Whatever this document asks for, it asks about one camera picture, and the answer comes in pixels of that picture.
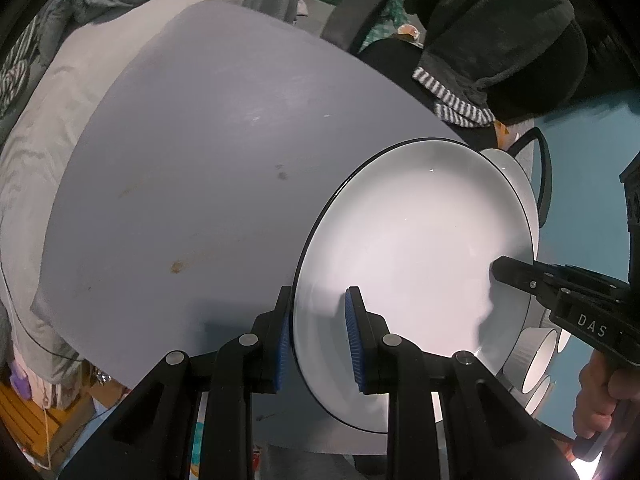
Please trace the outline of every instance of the white plate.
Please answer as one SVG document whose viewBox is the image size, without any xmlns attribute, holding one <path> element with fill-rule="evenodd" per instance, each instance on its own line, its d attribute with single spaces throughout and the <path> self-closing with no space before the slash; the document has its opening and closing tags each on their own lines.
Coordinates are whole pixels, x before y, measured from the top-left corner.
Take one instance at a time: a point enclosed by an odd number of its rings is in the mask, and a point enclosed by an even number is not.
<svg viewBox="0 0 640 480">
<path fill-rule="evenodd" d="M 531 241 L 533 243 L 533 257 L 536 258 L 538 256 L 540 227 L 538 225 L 538 205 L 536 204 L 536 197 L 531 188 L 529 177 L 522 169 L 520 163 L 509 155 L 509 153 L 496 148 L 482 150 L 481 153 L 498 167 L 518 195 L 524 208 L 524 213 L 527 215 L 527 220 L 529 221 Z"/>
<path fill-rule="evenodd" d="M 468 147 L 416 139 L 365 163 L 334 194 L 294 280 L 292 342 L 309 390 L 345 424 L 386 431 L 386 396 L 354 382 L 344 292 L 422 350 L 469 350 L 497 373 L 515 345 L 529 294 L 490 265 L 533 260 L 529 224 L 502 173 Z"/>
</svg>

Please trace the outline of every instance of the purple object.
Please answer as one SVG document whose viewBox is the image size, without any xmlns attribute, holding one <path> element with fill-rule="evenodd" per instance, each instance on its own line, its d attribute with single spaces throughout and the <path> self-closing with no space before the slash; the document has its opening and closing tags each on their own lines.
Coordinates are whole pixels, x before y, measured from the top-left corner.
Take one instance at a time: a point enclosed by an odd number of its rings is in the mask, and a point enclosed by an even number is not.
<svg viewBox="0 0 640 480">
<path fill-rule="evenodd" d="M 20 368 L 15 363 L 11 363 L 11 376 L 9 377 L 9 382 L 11 386 L 15 390 L 15 393 L 20 395 L 24 400 L 31 400 L 31 386 L 29 385 L 29 378 L 24 376 L 20 377 Z"/>
</svg>

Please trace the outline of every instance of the dark garment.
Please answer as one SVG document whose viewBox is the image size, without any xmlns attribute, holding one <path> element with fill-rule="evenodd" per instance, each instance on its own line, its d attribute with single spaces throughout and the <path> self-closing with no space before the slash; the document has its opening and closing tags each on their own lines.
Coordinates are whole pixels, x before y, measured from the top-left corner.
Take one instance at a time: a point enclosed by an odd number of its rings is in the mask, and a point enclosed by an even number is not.
<svg viewBox="0 0 640 480">
<path fill-rule="evenodd" d="M 538 58 L 574 17 L 569 0 L 420 0 L 420 7 L 430 15 L 414 79 L 436 97 L 441 120 L 467 128 L 493 123 L 486 89 Z"/>
</svg>

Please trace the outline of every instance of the striped fabric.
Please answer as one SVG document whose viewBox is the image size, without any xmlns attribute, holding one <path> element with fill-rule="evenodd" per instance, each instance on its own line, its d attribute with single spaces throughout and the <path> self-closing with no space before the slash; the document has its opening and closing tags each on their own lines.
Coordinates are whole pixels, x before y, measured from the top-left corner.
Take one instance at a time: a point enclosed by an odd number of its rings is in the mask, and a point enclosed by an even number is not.
<svg viewBox="0 0 640 480">
<path fill-rule="evenodd" d="M 38 17 L 24 29 L 0 68 L 0 119 L 27 85 L 37 27 Z"/>
<path fill-rule="evenodd" d="M 495 116 L 489 108 L 479 108 L 463 101 L 422 67 L 414 70 L 414 79 L 437 97 L 433 112 L 441 121 L 463 128 L 479 128 L 494 124 Z"/>
</svg>

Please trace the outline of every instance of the black chair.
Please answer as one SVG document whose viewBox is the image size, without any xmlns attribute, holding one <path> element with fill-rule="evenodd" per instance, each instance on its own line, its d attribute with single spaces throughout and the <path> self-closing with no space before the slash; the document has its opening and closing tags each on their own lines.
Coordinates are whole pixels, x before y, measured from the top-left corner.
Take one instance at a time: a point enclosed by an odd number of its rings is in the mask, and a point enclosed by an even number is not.
<svg viewBox="0 0 640 480">
<path fill-rule="evenodd" d="M 409 14 L 416 14 L 426 27 L 439 0 L 404 0 Z M 433 110 L 434 96 L 414 81 L 422 50 L 398 38 L 375 41 L 360 51 L 367 33 L 388 0 L 343 0 L 332 12 L 322 38 L 357 56 Z M 535 61 L 507 80 L 487 89 L 488 104 L 505 124 L 543 115 L 565 104 L 574 94 L 587 64 L 582 31 L 572 22 Z M 448 124 L 475 150 L 494 148 L 494 128 L 462 128 Z"/>
</svg>

